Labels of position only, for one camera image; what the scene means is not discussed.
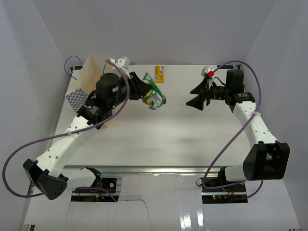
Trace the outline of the green Fox's candy bag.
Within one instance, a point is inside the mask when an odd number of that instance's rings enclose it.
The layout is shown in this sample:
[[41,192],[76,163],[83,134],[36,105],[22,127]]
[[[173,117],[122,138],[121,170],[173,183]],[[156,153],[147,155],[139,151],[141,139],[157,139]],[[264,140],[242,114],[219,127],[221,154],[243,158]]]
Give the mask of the green Fox's candy bag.
[[165,95],[158,88],[158,86],[148,72],[145,72],[142,81],[146,84],[149,84],[151,87],[151,89],[142,98],[142,102],[148,105],[149,109],[157,110],[158,108],[166,104],[167,99]]

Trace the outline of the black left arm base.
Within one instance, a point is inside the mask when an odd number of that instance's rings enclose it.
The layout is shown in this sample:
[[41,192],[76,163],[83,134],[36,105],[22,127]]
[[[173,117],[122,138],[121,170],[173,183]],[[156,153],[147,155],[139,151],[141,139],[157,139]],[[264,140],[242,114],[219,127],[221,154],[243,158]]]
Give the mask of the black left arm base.
[[73,190],[72,202],[117,202],[119,196],[116,196],[116,178],[104,178],[102,174],[94,169],[86,167],[91,171],[95,180],[91,186],[81,186]]

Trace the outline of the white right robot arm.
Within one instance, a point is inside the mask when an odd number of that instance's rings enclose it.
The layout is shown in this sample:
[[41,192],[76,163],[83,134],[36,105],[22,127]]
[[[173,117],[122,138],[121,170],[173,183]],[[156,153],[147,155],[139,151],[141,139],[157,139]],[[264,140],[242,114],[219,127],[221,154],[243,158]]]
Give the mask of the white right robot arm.
[[207,187],[230,191],[235,182],[255,180],[280,180],[284,177],[290,147],[272,135],[258,112],[253,95],[244,90],[242,70],[228,70],[226,82],[218,86],[214,82],[214,70],[202,70],[203,81],[191,90],[196,97],[187,106],[203,110],[211,100],[222,100],[229,106],[244,128],[251,150],[242,164],[222,167],[216,180],[205,180]]

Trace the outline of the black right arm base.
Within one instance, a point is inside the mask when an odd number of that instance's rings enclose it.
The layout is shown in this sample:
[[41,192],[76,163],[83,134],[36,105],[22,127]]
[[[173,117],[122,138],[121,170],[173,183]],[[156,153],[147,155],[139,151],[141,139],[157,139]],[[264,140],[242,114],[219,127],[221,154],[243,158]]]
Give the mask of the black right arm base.
[[202,186],[202,178],[198,178],[196,185],[201,187],[202,203],[204,205],[248,203],[248,199],[246,198],[246,187],[244,184],[208,190]]

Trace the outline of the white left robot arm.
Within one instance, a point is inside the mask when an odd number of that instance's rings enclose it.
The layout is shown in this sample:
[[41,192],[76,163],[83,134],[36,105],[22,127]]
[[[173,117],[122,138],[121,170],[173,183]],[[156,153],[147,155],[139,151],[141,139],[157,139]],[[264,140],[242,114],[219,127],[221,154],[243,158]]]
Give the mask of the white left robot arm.
[[79,147],[100,130],[105,120],[115,116],[113,110],[126,99],[139,100],[152,90],[148,80],[141,80],[135,72],[128,79],[114,73],[101,76],[66,132],[36,160],[26,160],[23,168],[30,181],[50,200],[58,198],[68,188],[88,188],[97,192],[102,186],[101,173],[85,167],[63,173],[68,160]]

